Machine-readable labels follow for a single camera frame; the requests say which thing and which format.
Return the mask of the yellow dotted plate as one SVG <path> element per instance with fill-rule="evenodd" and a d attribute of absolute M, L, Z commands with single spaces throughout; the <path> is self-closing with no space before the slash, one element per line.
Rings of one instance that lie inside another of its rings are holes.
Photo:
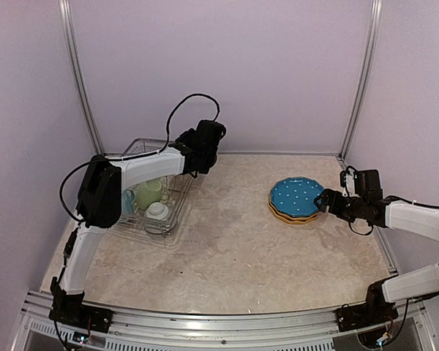
<path fill-rule="evenodd" d="M 291 224 L 291 225 L 304 225 L 304 224 L 308 224 L 310 222 L 315 221 L 318 218 L 317 214 L 314 214 L 312 216 L 308 216 L 308 217 L 304 217 L 304 218 L 293 218 L 293 217 L 289 217 L 289 216 L 285 216 L 283 214 L 277 213 L 275 211 L 272 211 L 271 214 L 278 220 L 280 220 L 281 222 L 284 222 L 286 224 Z"/>
<path fill-rule="evenodd" d="M 272 205 L 271 203 L 268 203 L 268 207 L 269 207 L 270 211 L 275 211 L 275 212 L 280 213 L 280 214 L 283 214 L 283 215 L 285 215 L 285 216 L 289 216 L 289 217 L 293 217 L 293 218 L 299 218 L 299 219 L 300 219 L 300 218 L 304 218 L 304 217 L 308 217 L 308 216 L 291 216 L 291 215 L 289 215 L 289 214 L 286 214 L 286 213 L 280 212 L 280 211 L 278 211 L 278 210 L 275 208 L 275 206 Z"/>

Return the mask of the blue dotted plate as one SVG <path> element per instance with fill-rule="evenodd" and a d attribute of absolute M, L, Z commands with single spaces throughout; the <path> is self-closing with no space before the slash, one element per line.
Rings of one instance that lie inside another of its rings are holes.
<path fill-rule="evenodd" d="M 317 181 L 305 177 L 290 177 L 278 181 L 269 192 L 275 208 L 291 216 L 309 216 L 318 212 L 313 200 L 324 190 Z"/>

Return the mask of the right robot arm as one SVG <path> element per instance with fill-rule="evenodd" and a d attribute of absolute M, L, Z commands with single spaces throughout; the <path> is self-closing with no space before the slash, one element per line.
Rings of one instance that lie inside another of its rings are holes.
<path fill-rule="evenodd" d="M 439 249 L 439 206 L 397 196 L 384 197 L 381 190 L 375 189 L 358 195 L 324 189 L 314 203 L 319 211 L 328 212 L 349 225 L 362 219 L 369 227 L 385 234 L 400 234 L 403 238 L 412 238 L 416 246 L 428 244 Z M 371 284 L 359 316 L 364 323 L 374 325 L 397 301 L 436 295 L 439 295 L 439 251 L 436 261 L 422 258 L 410 271 L 405 269 Z"/>

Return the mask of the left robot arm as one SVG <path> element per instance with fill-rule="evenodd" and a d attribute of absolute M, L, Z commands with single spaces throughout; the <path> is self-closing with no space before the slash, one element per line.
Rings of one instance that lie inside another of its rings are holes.
<path fill-rule="evenodd" d="M 155 151 L 117 158 L 97 154 L 75 168 L 86 172 L 76 208 L 65 210 L 74 229 L 64 247 L 61 273 L 50 284 L 52 321 L 97 331 L 108 329 L 113 312 L 84 304 L 84 287 L 100 241 L 121 217 L 123 192 L 164 176 L 195 178 L 207 174 L 217 161 L 225 135 L 225 126 L 216 118 L 203 119 Z"/>

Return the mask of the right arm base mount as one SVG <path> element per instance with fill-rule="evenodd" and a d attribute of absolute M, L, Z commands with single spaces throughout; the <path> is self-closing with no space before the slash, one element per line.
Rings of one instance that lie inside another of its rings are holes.
<path fill-rule="evenodd" d="M 398 318 L 399 314 L 394 304 L 381 309 L 370 311 L 365 304 L 343 305 L 335 311 L 339 332 L 352 331 L 389 322 Z"/>

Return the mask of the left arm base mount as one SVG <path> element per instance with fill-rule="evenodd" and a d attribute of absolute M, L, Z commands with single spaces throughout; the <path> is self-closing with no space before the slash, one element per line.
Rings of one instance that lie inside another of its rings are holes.
<path fill-rule="evenodd" d="M 113 311 L 83 304 L 66 311 L 52 308 L 49 318 L 64 325 L 85 329 L 90 332 L 108 333 L 113 319 Z"/>

